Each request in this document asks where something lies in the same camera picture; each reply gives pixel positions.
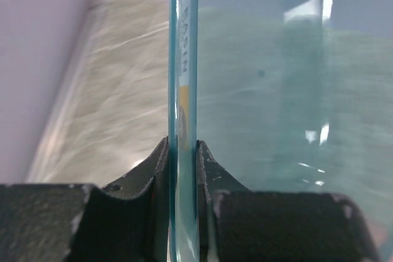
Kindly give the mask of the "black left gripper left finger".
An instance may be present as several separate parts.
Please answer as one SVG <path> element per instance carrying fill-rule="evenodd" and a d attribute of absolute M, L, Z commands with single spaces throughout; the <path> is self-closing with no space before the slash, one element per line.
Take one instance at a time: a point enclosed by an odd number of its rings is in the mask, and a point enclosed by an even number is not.
<path fill-rule="evenodd" d="M 102 188 L 1 186 L 2 261 L 166 261 L 169 148 L 162 139 Z"/>

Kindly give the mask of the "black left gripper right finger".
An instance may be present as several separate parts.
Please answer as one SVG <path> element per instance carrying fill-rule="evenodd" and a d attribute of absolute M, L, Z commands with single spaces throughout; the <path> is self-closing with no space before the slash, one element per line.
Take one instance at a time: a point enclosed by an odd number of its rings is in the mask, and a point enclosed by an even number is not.
<path fill-rule="evenodd" d="M 208 261 L 379 261 L 364 216 L 335 193 L 251 191 L 213 157 L 196 153 Z"/>

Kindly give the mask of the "teal transparent plastic bin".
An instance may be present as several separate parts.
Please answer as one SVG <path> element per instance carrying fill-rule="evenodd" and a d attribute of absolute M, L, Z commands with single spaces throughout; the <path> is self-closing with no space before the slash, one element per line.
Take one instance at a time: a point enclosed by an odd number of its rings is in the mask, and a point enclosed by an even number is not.
<path fill-rule="evenodd" d="M 392 0 L 171 0 L 172 127 L 250 190 L 334 192 L 392 260 Z"/>

